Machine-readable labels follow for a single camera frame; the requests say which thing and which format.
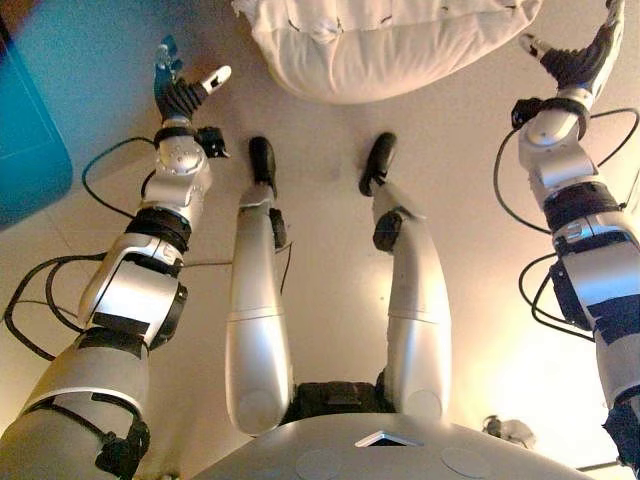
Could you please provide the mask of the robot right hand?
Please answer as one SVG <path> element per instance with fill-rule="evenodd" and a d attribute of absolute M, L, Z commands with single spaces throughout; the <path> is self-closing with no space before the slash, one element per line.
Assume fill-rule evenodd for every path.
<path fill-rule="evenodd" d="M 539 61 L 557 82 L 557 90 L 583 89 L 596 100 L 619 56 L 625 24 L 625 2 L 606 1 L 605 22 L 591 43 L 579 50 L 558 49 L 530 33 L 519 36 L 521 48 Z"/>

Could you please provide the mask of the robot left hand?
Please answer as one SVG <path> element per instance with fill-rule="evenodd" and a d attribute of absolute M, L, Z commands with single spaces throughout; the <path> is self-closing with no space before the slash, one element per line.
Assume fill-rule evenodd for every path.
<path fill-rule="evenodd" d="M 163 121 L 178 117 L 191 120 L 204 101 L 232 75 L 231 67 L 223 65 L 203 79 L 189 83 L 178 75 L 183 63 L 177 52 L 178 47 L 172 35 L 165 36 L 156 49 L 153 89 Z"/>

